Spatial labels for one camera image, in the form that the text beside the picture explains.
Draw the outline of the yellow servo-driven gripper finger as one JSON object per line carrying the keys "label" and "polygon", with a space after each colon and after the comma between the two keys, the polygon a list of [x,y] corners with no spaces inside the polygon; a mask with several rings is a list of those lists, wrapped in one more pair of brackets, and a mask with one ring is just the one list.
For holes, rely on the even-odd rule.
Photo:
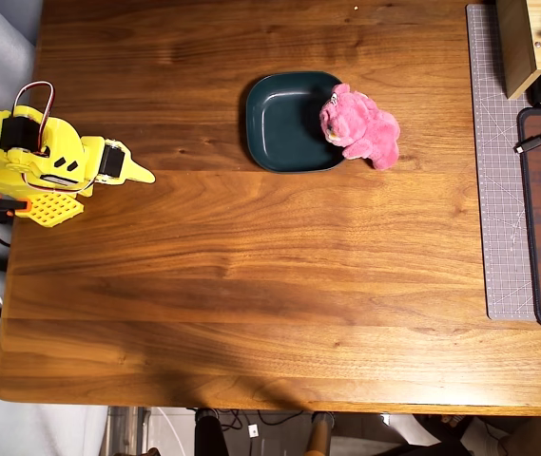
{"label": "yellow servo-driven gripper finger", "polygon": [[132,159],[131,151],[122,142],[105,140],[95,181],[103,184],[153,183],[155,176]]}

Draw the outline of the yellow gripper body, black servo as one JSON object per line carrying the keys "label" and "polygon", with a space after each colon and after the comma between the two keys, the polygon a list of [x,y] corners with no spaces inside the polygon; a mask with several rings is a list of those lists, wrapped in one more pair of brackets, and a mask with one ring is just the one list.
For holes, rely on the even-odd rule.
{"label": "yellow gripper body, black servo", "polygon": [[81,138],[85,153],[85,181],[124,181],[126,152],[116,142],[99,136]]}

